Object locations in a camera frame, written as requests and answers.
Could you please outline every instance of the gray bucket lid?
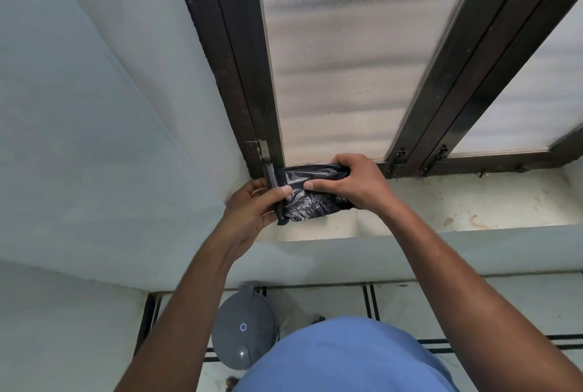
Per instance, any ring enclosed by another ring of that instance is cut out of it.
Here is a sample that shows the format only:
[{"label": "gray bucket lid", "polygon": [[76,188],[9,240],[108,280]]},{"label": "gray bucket lid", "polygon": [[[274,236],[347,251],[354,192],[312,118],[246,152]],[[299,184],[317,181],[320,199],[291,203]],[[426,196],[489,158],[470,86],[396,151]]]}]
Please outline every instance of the gray bucket lid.
[{"label": "gray bucket lid", "polygon": [[244,285],[219,307],[211,335],[219,360],[244,370],[273,347],[278,323],[269,301],[252,285]]}]

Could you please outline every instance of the frosted glass pane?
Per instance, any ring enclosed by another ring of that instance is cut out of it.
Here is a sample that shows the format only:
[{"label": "frosted glass pane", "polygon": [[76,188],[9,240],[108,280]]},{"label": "frosted glass pane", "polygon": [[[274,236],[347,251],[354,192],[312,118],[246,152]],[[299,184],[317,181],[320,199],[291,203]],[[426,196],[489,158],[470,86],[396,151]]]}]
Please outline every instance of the frosted glass pane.
[{"label": "frosted glass pane", "polygon": [[579,0],[453,153],[546,148],[583,122],[582,29]]},{"label": "frosted glass pane", "polygon": [[286,165],[382,159],[458,0],[263,0]]}]

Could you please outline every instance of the forearm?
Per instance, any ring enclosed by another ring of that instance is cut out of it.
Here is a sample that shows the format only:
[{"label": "forearm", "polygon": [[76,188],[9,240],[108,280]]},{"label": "forearm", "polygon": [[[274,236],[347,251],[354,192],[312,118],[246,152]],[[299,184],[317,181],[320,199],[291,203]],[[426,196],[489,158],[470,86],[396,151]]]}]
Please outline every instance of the forearm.
[{"label": "forearm", "polygon": [[480,390],[581,390],[581,372],[406,204],[379,211]]},{"label": "forearm", "polygon": [[196,388],[230,267],[217,245],[202,245],[116,392]]}]

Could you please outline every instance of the black plastic bag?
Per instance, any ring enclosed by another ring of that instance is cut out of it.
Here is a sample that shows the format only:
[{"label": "black plastic bag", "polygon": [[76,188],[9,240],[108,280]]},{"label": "black plastic bag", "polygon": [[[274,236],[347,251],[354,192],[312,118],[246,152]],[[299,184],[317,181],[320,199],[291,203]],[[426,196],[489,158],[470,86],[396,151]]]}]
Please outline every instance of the black plastic bag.
[{"label": "black plastic bag", "polygon": [[291,194],[274,206],[274,211],[278,215],[278,225],[285,225],[290,220],[299,222],[354,208],[354,205],[344,197],[304,190],[304,182],[312,179],[331,181],[344,179],[350,175],[350,168],[344,165],[334,163],[299,165],[274,170],[272,164],[266,164],[264,171],[270,188],[291,186]]}]

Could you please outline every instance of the hand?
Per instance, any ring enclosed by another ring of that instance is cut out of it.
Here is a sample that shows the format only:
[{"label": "hand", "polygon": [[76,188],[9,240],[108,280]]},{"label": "hand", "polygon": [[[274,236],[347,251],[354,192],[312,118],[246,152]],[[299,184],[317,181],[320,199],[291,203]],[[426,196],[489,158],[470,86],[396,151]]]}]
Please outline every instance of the hand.
[{"label": "hand", "polygon": [[304,189],[346,197],[357,208],[379,214],[393,194],[378,166],[363,154],[338,154],[332,159],[350,167],[350,176],[339,181],[315,179],[304,183]]},{"label": "hand", "polygon": [[251,248],[263,228],[278,219],[271,205],[291,193],[289,185],[268,190],[263,178],[245,183],[227,202],[223,217],[205,245],[220,246],[232,264]]}]

